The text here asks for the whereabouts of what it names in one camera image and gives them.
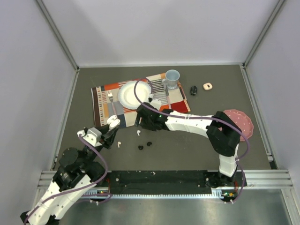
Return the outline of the white earbud charging case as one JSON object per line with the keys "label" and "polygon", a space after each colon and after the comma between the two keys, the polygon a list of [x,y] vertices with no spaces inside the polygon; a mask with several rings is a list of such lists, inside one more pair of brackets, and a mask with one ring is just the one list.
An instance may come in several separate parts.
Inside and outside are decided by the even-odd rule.
{"label": "white earbud charging case", "polygon": [[114,129],[120,125],[120,119],[117,115],[113,115],[107,119],[107,124],[109,125],[109,129]]}

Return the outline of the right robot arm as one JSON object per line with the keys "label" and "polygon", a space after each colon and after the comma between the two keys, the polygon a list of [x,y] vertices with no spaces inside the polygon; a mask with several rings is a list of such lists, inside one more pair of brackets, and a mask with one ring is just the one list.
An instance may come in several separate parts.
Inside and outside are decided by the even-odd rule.
{"label": "right robot arm", "polygon": [[234,183],[241,129],[224,112],[218,111],[214,115],[201,117],[172,109],[160,112],[148,103],[140,105],[136,112],[135,125],[144,129],[184,131],[208,138],[219,155],[220,164],[216,175],[206,173],[207,184],[216,188]]}

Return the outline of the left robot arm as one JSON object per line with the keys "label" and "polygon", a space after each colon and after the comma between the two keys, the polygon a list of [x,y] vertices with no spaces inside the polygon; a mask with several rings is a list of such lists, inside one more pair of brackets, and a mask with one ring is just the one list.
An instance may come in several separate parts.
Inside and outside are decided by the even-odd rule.
{"label": "left robot arm", "polygon": [[59,168],[36,206],[21,214],[25,225],[57,225],[65,213],[87,191],[106,182],[108,164],[100,154],[109,149],[119,124],[84,128],[77,136],[82,150],[67,148],[59,160]]}

